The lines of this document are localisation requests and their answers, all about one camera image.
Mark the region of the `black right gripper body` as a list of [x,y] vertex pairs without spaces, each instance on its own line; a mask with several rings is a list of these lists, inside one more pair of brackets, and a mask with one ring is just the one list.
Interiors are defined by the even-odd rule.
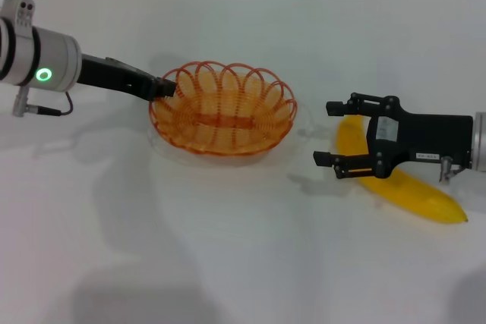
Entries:
[[473,117],[407,112],[396,96],[385,96],[383,109],[370,122],[366,135],[374,176],[388,178],[404,162],[440,164],[445,176],[471,167]]

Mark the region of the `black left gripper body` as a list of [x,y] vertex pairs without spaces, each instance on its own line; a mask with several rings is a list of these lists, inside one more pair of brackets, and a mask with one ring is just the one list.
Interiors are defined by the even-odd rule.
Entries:
[[112,58],[82,55],[78,84],[127,93],[151,101],[156,98],[156,78]]

